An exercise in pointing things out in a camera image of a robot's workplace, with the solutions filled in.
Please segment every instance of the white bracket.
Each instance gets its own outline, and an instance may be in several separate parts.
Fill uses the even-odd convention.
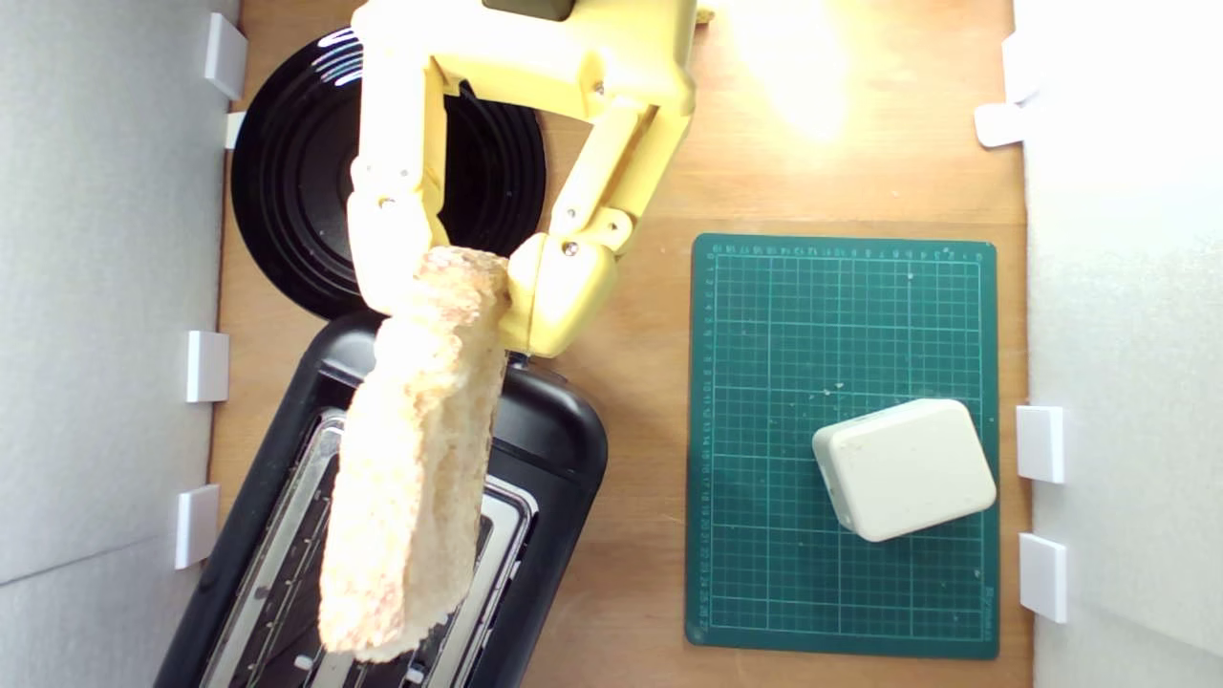
[[[220,486],[204,485],[179,494],[179,524],[174,546],[174,568],[183,569],[202,561],[216,545]]]
[[[986,148],[1019,143],[1027,136],[1024,103],[1041,89],[1044,59],[1031,31],[1015,31],[1002,42],[1005,103],[978,105],[974,112],[977,141]]]
[[[225,119],[225,149],[232,150],[237,145],[237,132],[242,130],[242,121],[246,120],[246,110],[230,112]]]
[[[1016,407],[1019,475],[1062,485],[1066,481],[1065,437],[1058,407]]]
[[[1065,545],[1019,534],[1019,604],[1052,622],[1066,622]]]
[[[213,82],[230,100],[242,98],[246,82],[246,37],[220,12],[208,20],[208,51],[204,78]]]
[[[229,400],[229,334],[187,332],[187,403]]]

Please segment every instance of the white box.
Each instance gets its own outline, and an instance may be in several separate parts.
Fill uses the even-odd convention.
[[[204,485],[190,492],[179,494],[174,568],[187,568],[204,560],[213,551],[213,546],[216,545],[220,495],[219,485]]]
[[[229,334],[193,329],[187,332],[187,402],[229,400]]]
[[[969,409],[917,400],[812,440],[841,525],[879,543],[989,508],[998,496]]]
[[[1016,407],[1015,441],[1019,475],[1058,485],[1066,481],[1060,408]]]
[[[208,50],[204,54],[204,78],[230,100],[242,99],[246,82],[247,40],[242,32],[220,13],[208,18]]]
[[[1066,622],[1066,546],[1019,534],[1019,604],[1055,623]]]

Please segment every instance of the grid lines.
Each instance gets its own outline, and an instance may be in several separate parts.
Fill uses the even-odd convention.
[[[866,543],[811,455],[826,425],[955,398],[997,478],[992,247],[703,235],[692,285],[690,639],[996,655],[997,505]]]

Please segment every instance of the white clip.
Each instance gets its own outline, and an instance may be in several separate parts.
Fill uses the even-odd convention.
[[[1066,622],[1066,546],[1019,534],[1019,604],[1054,623]]]
[[[1002,42],[1002,72],[1005,103],[978,105],[974,112],[977,141],[986,148],[1019,143],[1027,136],[1027,117],[1022,104],[1041,89],[1044,60],[1031,32],[1011,33]]]
[[[246,82],[246,37],[218,12],[208,20],[208,51],[204,78],[213,82],[230,100],[242,98]]]
[[[1024,109],[1014,103],[987,103],[974,112],[977,141],[986,148],[1019,143],[1026,133]]]

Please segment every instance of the slice of bread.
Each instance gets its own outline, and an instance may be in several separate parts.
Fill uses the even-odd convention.
[[[329,653],[389,661],[467,594],[505,376],[505,270],[490,253],[432,248],[378,330],[331,495],[318,621]]]

